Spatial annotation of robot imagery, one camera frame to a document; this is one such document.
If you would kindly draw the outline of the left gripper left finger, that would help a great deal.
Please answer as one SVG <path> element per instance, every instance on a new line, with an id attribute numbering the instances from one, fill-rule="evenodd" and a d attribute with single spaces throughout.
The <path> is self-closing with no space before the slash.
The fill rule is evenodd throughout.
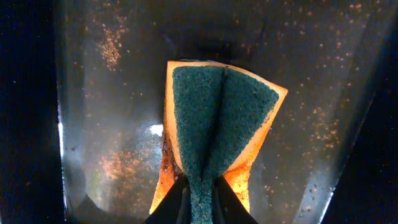
<path id="1" fill-rule="evenodd" d="M 178 177 L 143 224 L 190 224 L 190 186 L 184 175 Z"/>

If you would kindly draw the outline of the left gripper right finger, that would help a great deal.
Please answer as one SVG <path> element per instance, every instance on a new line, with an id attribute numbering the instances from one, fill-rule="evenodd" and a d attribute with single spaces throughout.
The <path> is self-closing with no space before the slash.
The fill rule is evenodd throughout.
<path id="1" fill-rule="evenodd" d="M 258 224 L 223 176 L 213 182 L 213 224 Z"/>

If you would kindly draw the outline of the orange green sponge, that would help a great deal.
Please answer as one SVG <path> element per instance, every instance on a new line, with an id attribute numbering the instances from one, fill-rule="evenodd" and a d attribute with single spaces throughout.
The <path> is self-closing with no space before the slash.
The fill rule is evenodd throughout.
<path id="1" fill-rule="evenodd" d="M 149 216 L 181 175 L 190 186 L 190 223 L 213 223 L 213 182 L 220 176 L 250 214 L 252 165 L 287 92 L 232 65 L 169 61 L 162 162 Z"/>

